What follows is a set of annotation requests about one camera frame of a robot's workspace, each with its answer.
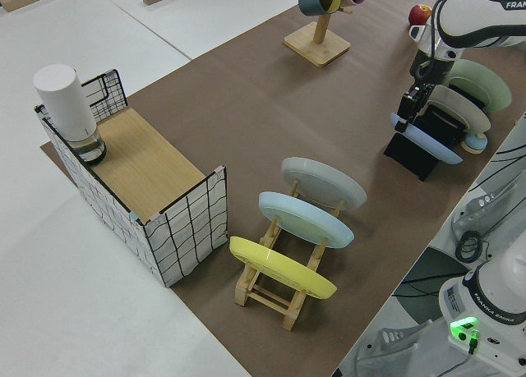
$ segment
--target wooden mug stand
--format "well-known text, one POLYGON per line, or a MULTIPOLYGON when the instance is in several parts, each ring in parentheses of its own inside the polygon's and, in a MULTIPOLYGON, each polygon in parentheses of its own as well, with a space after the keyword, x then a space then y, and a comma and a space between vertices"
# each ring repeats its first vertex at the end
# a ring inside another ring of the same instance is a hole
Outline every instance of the wooden mug stand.
MULTIPOLYGON (((352 13, 345 8, 340 8, 339 11, 352 13)), ((327 30, 329 21, 330 14, 318 16, 318 22, 305 25, 286 36, 285 45, 317 67, 324 67, 351 48, 348 41, 327 30)))

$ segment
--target red apple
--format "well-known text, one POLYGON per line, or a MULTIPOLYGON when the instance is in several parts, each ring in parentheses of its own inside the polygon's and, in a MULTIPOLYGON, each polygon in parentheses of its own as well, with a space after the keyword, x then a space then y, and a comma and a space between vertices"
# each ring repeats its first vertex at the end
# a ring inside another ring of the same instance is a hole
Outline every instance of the red apple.
POLYGON ((414 5, 409 12, 410 25, 425 25, 431 16, 431 8, 428 5, 414 5))

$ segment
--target plate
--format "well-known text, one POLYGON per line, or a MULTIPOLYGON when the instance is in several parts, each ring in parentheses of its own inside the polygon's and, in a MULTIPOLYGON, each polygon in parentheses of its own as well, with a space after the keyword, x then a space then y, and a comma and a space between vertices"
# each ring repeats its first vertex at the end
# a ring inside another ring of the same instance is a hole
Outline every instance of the plate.
POLYGON ((465 132, 484 133, 491 128, 490 120, 475 103, 446 86, 435 85, 427 104, 462 122, 465 132))
POLYGON ((292 185, 298 180, 298 193, 320 205, 334 209, 345 200, 342 210, 357 209, 367 200, 363 188, 351 177, 329 165, 307 158, 286 158, 281 174, 292 185))
MULTIPOLYGON (((391 113, 391 123, 396 125, 400 117, 397 114, 391 113)), ((448 163, 449 165, 456 165, 463 160, 456 153, 445 147, 442 143, 430 137, 426 132, 416 128, 413 124, 408 124, 404 133, 400 135, 411 140, 415 145, 426 150, 436 159, 448 163)))
POLYGON ((277 192, 261 192, 260 210, 270 221, 294 236, 314 244, 328 239, 328 248, 344 248, 354 239, 353 231, 336 217, 304 200, 277 192))
POLYGON ((253 241, 230 237, 230 252, 263 274, 311 297, 327 299, 336 292, 336 286, 314 270, 253 241))
POLYGON ((494 71, 467 59, 457 60, 443 83, 454 85, 485 104, 486 113, 498 112, 511 103, 508 85, 494 71))

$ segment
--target mint green plate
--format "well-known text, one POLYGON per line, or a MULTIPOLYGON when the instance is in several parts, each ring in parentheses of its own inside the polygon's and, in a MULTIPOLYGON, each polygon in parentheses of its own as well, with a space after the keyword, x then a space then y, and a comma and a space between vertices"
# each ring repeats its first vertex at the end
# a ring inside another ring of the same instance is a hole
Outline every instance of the mint green plate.
POLYGON ((485 113, 498 112, 510 106, 511 91, 494 71, 480 63, 459 59, 451 68, 444 85, 452 85, 484 103, 485 113))

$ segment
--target light blue plate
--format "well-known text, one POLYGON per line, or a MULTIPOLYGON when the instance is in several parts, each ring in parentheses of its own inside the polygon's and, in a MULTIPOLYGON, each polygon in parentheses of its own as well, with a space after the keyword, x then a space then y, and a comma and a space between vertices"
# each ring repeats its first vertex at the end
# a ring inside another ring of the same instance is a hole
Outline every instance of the light blue plate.
POLYGON ((277 217, 280 228, 310 243, 321 244, 327 238, 327 247, 344 248, 354 239, 347 225, 304 200, 277 192, 261 192, 259 205, 270 221, 277 217))
MULTIPOLYGON (((397 114, 391 113, 391 123, 396 125, 400 117, 397 114)), ((442 143, 430 137, 426 132, 415 127, 413 124, 408 124, 407 129, 400 135, 405 136, 411 140, 418 147, 423 148, 436 159, 448 163, 449 165, 456 165, 463 160, 456 153, 445 147, 442 143)))

